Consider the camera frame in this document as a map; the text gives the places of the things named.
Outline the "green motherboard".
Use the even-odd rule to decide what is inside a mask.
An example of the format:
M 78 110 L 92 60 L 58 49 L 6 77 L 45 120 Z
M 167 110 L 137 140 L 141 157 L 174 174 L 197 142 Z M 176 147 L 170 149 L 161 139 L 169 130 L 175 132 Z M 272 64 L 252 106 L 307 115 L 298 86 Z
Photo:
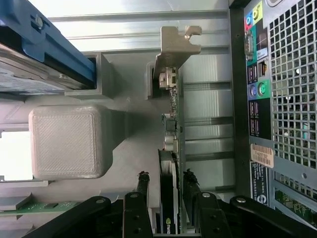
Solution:
M 275 200 L 277 200 L 280 204 L 287 207 L 290 211 L 304 219 L 312 226 L 317 227 L 317 212 L 292 199 L 290 196 L 278 189 L 274 190 L 274 196 Z

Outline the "green ram stick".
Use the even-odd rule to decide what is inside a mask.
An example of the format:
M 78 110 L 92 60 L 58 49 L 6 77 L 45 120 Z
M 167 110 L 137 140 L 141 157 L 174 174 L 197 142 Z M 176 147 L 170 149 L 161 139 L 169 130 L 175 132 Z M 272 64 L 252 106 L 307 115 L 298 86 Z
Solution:
M 44 203 L 31 201 L 16 210 L 17 215 L 65 212 L 80 204 L 76 201 Z

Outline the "grey parts rack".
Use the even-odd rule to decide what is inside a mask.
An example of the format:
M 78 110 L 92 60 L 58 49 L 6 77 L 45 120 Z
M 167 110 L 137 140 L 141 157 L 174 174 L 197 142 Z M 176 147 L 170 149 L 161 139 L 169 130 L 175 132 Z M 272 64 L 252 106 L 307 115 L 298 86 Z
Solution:
M 0 238 L 22 238 L 64 212 L 17 215 L 31 202 L 66 202 L 135 190 L 140 172 L 150 181 L 150 219 L 160 213 L 159 149 L 166 97 L 151 98 L 154 51 L 88 53 L 97 62 L 98 88 L 61 94 L 0 93 L 0 133 L 30 132 L 32 180 L 0 180 Z

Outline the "open grey pc case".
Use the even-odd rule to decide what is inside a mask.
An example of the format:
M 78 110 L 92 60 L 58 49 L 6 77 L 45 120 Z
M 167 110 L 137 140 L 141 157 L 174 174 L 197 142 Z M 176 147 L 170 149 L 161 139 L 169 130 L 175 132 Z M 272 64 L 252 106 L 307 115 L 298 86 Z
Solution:
M 315 230 L 317 0 L 229 0 L 236 192 Z

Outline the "silver cpu chip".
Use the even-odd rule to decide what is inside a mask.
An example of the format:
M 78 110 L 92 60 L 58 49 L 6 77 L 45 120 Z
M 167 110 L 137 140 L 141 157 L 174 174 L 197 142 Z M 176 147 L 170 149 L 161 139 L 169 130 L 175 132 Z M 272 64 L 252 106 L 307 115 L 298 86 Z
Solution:
M 0 133 L 0 180 L 32 180 L 30 132 Z

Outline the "hard disk blue caddy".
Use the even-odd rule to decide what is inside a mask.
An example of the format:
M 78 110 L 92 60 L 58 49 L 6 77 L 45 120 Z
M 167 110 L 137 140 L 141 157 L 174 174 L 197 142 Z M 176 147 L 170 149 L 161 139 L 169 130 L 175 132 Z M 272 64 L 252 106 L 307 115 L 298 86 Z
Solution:
M 96 85 L 95 61 L 29 0 L 0 0 L 0 93 L 60 94 Z

